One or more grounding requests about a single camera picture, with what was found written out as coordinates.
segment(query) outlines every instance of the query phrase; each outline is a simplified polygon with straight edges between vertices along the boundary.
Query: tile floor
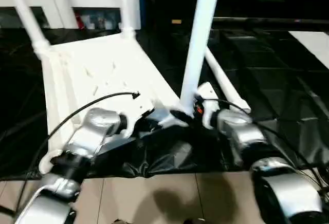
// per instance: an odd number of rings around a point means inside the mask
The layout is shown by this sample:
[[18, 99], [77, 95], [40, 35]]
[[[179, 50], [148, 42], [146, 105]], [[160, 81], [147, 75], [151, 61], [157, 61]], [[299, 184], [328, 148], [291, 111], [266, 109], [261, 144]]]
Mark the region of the tile floor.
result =
[[[13, 208], [20, 186], [18, 181], [0, 182], [0, 204]], [[111, 224], [116, 219], [179, 224], [187, 218], [214, 224], [263, 223], [247, 172], [88, 179], [75, 207], [75, 224]], [[0, 223], [10, 224], [11, 219], [0, 214]]]

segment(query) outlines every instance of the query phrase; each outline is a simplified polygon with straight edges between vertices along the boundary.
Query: reflective black surface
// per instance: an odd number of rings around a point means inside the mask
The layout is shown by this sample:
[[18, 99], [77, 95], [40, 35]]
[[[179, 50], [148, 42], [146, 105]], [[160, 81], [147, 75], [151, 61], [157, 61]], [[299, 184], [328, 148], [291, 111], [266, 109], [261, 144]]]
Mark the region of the reflective black surface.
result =
[[[113, 32], [45, 31], [52, 44], [108, 33]], [[178, 95], [189, 36], [184, 31], [137, 33], [138, 42]], [[329, 161], [329, 70], [314, 55], [285, 31], [213, 31], [209, 47], [255, 119], [284, 134], [310, 163]], [[0, 58], [1, 130], [6, 135], [0, 140], [0, 179], [22, 179], [47, 135], [41, 62], [24, 30], [0, 32]], [[224, 97], [206, 64], [200, 83], [205, 81]], [[268, 137], [293, 162], [304, 166], [284, 142]], [[240, 168], [224, 138], [198, 127], [171, 127], [100, 156], [90, 177], [235, 170]]]

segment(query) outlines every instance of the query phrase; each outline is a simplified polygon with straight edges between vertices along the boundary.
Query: white platform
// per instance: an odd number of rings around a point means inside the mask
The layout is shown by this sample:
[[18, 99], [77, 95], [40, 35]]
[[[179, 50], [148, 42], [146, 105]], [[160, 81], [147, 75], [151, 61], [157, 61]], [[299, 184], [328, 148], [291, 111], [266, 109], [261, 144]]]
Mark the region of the white platform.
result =
[[[52, 45], [50, 51], [37, 55], [42, 60], [49, 131], [79, 107], [116, 92], [138, 91], [156, 108], [179, 104], [178, 96], [137, 41], [123, 39], [122, 34]], [[132, 97], [122, 96], [95, 106], [125, 111], [130, 102]], [[50, 140], [49, 157], [40, 164], [41, 172], [47, 171], [48, 159], [63, 147], [86, 112], [76, 115]]]

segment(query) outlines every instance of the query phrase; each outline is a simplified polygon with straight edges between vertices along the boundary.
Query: white tube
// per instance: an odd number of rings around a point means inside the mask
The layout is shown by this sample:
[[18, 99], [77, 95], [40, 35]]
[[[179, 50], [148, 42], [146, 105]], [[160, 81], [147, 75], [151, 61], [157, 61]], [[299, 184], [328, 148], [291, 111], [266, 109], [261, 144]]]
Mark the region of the white tube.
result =
[[[240, 97], [239, 93], [236, 91], [231, 81], [228, 79], [225, 72], [223, 71], [223, 69], [221, 68], [221, 66], [219, 65], [219, 63], [217, 62], [217, 60], [215, 59], [214, 55], [211, 53], [208, 47], [206, 48], [205, 56], [206, 56], [206, 61], [208, 62], [208, 65], [210, 66], [212, 72], [214, 73], [218, 81], [218, 84], [220, 85], [222, 91], [224, 92], [226, 99], [229, 102], [232, 102], [235, 105], [239, 106], [246, 112], [250, 113], [251, 112], [250, 106], [245, 100], [243, 100]], [[233, 106], [231, 106], [230, 108], [234, 110], [239, 110]]]
[[34, 50], [36, 51], [38, 48], [48, 46], [49, 42], [43, 36], [30, 7], [26, 5], [24, 0], [14, 0], [14, 2], [16, 11], [32, 41]]
[[121, 0], [120, 14], [121, 14], [121, 31], [123, 33], [123, 36], [126, 38], [134, 37], [135, 31], [130, 23], [128, 0]]
[[180, 103], [188, 114], [193, 112], [193, 99], [199, 84], [209, 32], [217, 0], [197, 0], [189, 52], [185, 67]]

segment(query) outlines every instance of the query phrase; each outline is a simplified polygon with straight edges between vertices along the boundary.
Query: cable connector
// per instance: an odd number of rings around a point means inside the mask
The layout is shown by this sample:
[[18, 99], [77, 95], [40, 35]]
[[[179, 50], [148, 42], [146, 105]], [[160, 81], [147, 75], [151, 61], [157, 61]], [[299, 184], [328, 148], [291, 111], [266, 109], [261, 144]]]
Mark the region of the cable connector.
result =
[[133, 96], [133, 99], [136, 99], [137, 97], [140, 96], [140, 93], [139, 92], [134, 92], [134, 93], [132, 93], [132, 96]]

